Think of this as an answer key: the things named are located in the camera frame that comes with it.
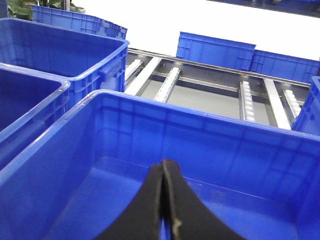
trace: plastic bin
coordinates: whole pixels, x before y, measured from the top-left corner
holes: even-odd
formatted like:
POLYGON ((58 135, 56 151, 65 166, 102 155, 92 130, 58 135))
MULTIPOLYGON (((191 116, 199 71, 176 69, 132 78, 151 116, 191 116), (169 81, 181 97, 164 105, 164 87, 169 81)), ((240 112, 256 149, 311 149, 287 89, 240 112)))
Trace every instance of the plastic bin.
POLYGON ((273 77, 311 83, 320 61, 255 50, 250 71, 273 77))
POLYGON ((69 86, 0 68, 0 171, 66 112, 69 86))
POLYGON ((312 77, 312 81, 310 93, 292 124, 292 130, 320 136, 320 76, 312 77))
POLYGON ((0 19, 8 17, 8 6, 6 0, 0 0, 0 19))
POLYGON ((125 90, 126 40, 13 18, 0 19, 0 35, 0 66, 69 81, 69 108, 96 89, 125 90))
POLYGON ((92 239, 164 158, 244 238, 320 238, 319 136, 98 90, 0 172, 0 239, 92 239))
POLYGON ((256 45, 180 32, 178 59, 248 71, 256 45))
POLYGON ((43 6, 32 6, 33 21, 88 34, 126 39, 127 29, 96 16, 43 6))

